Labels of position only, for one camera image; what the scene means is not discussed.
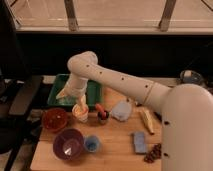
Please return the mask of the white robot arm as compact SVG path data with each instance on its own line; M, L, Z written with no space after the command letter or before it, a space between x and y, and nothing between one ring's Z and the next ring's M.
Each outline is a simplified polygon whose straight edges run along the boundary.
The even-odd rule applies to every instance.
M104 68L92 51L72 56L59 98L81 98L94 80L162 116L162 171L213 171L213 94L195 84L173 88Z

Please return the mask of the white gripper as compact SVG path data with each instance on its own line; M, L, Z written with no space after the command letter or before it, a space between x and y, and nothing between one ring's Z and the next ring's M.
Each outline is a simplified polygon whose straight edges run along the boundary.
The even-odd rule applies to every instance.
M87 83L86 82L66 82L62 90L56 95L57 99L72 96L76 99L76 103L83 107L85 102L82 100L82 97L86 93Z

